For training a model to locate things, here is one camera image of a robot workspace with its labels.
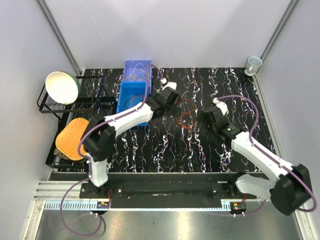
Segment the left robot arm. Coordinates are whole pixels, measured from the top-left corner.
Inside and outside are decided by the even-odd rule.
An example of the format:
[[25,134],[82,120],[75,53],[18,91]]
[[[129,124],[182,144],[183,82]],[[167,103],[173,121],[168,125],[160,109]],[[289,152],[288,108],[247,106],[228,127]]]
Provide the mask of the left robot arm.
[[89,165],[88,180],[92,183],[90,192],[97,198],[108,193],[108,158],[113,155],[116,138],[123,132],[142,123],[177,116],[182,100],[180,94],[168,86],[160,92],[145,98],[137,105],[114,115],[93,118],[85,129],[78,150],[86,151],[84,157]]

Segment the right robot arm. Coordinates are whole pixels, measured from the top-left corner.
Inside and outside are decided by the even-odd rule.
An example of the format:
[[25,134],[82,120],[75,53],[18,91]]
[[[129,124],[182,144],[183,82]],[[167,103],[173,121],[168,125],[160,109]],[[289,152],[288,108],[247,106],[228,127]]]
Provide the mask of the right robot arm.
[[207,133],[256,165],[266,178],[246,173],[227,185],[228,195],[239,198],[243,194],[254,195],[271,201],[282,214],[289,216],[312,197],[309,170],[297,166],[273,154],[238,123],[229,122],[225,106],[214,105],[198,112],[194,129]]

